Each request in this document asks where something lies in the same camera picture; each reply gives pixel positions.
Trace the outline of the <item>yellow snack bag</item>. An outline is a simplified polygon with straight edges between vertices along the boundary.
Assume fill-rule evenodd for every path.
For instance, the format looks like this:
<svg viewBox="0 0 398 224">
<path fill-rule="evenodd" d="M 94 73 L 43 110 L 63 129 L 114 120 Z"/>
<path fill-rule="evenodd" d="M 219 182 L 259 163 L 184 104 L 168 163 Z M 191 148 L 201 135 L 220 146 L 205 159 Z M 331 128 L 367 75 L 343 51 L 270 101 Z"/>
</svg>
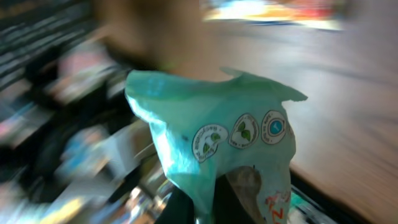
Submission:
<svg viewBox="0 0 398 224">
<path fill-rule="evenodd" d="M 301 25 L 320 30 L 341 30 L 346 1 L 243 0 L 207 1 L 206 21 L 235 21 L 259 26 Z"/>
</svg>

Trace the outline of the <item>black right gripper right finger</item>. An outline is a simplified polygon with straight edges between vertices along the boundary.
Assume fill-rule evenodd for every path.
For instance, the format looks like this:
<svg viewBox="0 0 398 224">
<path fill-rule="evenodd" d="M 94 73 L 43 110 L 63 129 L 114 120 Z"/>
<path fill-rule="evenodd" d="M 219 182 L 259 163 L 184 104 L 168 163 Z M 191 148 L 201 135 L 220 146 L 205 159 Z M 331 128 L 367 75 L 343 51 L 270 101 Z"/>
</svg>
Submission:
<svg viewBox="0 0 398 224">
<path fill-rule="evenodd" d="M 216 224 L 254 224 L 225 175 L 216 180 L 214 218 Z"/>
</svg>

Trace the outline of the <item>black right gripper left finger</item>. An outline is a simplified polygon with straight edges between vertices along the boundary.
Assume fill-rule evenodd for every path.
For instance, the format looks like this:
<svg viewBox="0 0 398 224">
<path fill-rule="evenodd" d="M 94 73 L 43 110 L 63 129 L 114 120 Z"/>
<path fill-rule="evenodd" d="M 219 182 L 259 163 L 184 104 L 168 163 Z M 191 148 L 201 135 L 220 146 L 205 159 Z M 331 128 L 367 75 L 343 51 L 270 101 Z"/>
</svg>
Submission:
<svg viewBox="0 0 398 224">
<path fill-rule="evenodd" d="M 192 199 L 179 188 L 174 188 L 166 207 L 154 222 L 155 224 L 194 224 Z"/>
</svg>

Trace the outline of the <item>light green packet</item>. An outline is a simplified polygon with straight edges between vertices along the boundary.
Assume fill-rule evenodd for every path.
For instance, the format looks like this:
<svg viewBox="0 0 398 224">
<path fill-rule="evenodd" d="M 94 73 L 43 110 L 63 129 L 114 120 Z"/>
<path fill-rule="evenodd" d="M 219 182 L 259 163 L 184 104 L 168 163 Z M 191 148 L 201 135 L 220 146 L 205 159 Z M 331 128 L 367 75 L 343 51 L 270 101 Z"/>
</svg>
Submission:
<svg viewBox="0 0 398 224">
<path fill-rule="evenodd" d="M 229 80 L 207 82 L 133 70 L 125 94 L 150 127 L 166 178 L 192 199 L 200 223 L 213 220 L 216 179 L 240 167 L 259 173 L 261 219 L 286 223 L 296 143 L 282 104 L 306 96 L 268 78 L 224 72 Z"/>
</svg>

